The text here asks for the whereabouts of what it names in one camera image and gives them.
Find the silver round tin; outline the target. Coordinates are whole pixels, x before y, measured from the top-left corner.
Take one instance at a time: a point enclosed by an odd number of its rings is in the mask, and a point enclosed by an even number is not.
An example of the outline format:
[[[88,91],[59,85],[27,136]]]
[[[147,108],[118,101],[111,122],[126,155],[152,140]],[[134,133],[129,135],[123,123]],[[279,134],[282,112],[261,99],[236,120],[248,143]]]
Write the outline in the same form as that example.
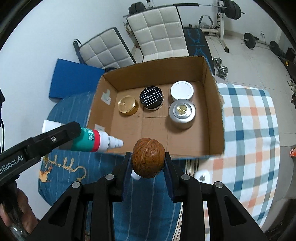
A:
[[[196,108],[190,100],[178,99],[170,105],[169,117],[177,128],[189,129],[195,121],[195,116]]]

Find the brown walnut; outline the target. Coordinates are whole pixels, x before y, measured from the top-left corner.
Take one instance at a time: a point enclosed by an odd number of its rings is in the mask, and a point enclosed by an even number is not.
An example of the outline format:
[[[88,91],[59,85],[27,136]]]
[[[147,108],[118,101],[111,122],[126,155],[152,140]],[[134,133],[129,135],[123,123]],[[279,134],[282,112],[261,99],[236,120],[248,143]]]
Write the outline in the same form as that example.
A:
[[[132,152],[133,171],[142,178],[154,178],[164,166],[165,148],[152,138],[138,140]]]

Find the orange white floral cloth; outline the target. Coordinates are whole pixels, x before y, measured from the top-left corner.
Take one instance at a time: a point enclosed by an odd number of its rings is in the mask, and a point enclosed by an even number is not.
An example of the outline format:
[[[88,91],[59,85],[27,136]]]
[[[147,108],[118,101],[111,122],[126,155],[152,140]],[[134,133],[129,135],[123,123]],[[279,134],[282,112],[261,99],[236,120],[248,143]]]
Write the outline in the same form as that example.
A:
[[[296,148],[290,150],[290,157],[296,157]]]

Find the cardboard box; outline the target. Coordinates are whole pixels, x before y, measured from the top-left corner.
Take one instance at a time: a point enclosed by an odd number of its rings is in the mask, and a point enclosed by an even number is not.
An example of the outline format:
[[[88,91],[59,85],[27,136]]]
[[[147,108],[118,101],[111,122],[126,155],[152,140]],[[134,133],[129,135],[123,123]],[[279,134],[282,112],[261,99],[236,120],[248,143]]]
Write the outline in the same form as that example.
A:
[[[196,115],[186,130],[169,116],[173,100],[171,86],[180,80],[191,83],[191,99]],[[149,86],[161,89],[164,101],[157,110],[140,105],[133,115],[120,113],[118,102],[125,96],[139,99]],[[209,66],[202,56],[166,58],[134,64],[100,77],[87,122],[88,128],[101,126],[111,136],[123,140],[113,153],[131,152],[141,138],[153,138],[174,157],[217,156],[224,153],[223,105]]]

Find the white padded chair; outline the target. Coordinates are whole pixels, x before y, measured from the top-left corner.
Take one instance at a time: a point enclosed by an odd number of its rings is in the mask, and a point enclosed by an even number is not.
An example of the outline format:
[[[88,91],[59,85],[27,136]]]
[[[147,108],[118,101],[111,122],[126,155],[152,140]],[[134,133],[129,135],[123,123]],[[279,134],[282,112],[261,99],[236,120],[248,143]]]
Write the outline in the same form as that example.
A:
[[[189,56],[176,6],[152,8],[127,17],[143,61]]]
[[[81,44],[73,40],[73,47],[81,64],[108,69],[136,64],[117,28],[110,28]]]

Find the dumbbell on floor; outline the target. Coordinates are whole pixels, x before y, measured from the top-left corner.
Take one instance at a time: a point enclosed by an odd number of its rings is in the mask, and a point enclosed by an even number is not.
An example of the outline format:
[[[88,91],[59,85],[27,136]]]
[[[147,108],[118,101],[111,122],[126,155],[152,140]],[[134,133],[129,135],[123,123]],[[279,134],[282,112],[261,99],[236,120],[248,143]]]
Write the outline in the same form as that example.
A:
[[[225,79],[228,77],[228,68],[222,65],[222,60],[220,58],[213,58],[213,64],[220,78]]]

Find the gold round tin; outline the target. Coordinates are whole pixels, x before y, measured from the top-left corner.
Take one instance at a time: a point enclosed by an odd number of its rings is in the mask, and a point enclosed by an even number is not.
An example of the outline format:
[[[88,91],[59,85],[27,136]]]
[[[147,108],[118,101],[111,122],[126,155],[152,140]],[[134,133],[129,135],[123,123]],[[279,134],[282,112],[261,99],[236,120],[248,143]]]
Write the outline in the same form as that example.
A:
[[[133,96],[126,95],[118,102],[118,110],[121,114],[131,116],[137,112],[138,102]]]

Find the small white square cap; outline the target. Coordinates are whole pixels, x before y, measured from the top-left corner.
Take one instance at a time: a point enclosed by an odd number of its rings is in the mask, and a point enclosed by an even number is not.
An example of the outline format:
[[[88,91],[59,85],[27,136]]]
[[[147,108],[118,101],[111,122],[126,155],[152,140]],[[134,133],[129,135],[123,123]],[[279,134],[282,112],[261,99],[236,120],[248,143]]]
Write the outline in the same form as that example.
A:
[[[199,170],[194,173],[194,178],[199,182],[211,184],[211,175],[208,170]]]

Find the white green spray bottle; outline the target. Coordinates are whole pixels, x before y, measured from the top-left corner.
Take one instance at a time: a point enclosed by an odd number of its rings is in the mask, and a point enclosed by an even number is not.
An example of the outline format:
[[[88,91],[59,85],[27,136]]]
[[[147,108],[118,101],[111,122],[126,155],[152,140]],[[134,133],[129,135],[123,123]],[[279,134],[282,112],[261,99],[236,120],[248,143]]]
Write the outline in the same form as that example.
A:
[[[123,147],[123,140],[110,136],[107,132],[81,128],[81,133],[72,141],[70,150],[102,153],[121,147]]]

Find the left white padded chair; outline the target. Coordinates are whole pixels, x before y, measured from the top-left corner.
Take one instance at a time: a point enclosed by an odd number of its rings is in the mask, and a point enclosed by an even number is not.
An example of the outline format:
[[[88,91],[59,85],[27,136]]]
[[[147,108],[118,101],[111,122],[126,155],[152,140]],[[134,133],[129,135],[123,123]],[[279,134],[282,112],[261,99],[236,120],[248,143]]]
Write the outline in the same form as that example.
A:
[[[73,47],[81,64],[108,69],[136,64],[117,28],[110,28],[81,44],[73,40]]]

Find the blue foam cushion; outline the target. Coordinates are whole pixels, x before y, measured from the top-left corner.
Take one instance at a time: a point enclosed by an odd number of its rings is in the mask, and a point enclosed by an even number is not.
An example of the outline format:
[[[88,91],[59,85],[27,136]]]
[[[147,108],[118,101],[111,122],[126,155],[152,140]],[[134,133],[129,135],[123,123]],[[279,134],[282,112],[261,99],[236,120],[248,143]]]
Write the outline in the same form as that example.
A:
[[[52,76],[49,97],[63,99],[76,94],[94,92],[104,73],[105,70],[102,68],[58,59]]]

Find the black round patterned tin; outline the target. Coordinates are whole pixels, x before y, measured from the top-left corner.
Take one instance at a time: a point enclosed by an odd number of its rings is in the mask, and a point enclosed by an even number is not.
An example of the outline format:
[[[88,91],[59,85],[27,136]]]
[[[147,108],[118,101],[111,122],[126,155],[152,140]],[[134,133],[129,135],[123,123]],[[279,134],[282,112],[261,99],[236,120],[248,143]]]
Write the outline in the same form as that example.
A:
[[[149,86],[142,90],[139,101],[145,109],[157,110],[164,102],[163,92],[157,86]]]

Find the white round jar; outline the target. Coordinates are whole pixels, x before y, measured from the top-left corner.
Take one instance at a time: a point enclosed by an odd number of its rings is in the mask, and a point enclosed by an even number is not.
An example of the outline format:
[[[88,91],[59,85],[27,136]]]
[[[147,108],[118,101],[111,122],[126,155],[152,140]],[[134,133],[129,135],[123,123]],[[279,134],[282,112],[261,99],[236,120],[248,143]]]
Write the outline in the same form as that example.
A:
[[[179,99],[190,100],[194,95],[194,88],[189,82],[178,81],[171,86],[170,93],[173,101]]]

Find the right white padded chair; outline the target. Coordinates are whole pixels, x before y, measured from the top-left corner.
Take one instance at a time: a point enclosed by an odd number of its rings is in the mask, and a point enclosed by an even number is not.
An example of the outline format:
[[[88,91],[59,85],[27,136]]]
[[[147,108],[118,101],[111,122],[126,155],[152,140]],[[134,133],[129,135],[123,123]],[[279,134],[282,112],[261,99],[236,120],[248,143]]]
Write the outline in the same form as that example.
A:
[[[127,17],[143,61],[189,56],[176,6],[152,8]]]

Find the blue black bench pad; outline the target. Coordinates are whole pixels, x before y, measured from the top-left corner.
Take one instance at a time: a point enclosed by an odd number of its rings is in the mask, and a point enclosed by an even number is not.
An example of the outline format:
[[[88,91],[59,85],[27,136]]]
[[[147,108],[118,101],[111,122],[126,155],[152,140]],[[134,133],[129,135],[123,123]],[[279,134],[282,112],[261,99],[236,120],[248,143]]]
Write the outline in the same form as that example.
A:
[[[183,30],[189,55],[203,56],[215,75],[213,58],[204,33],[199,28],[184,27]]]

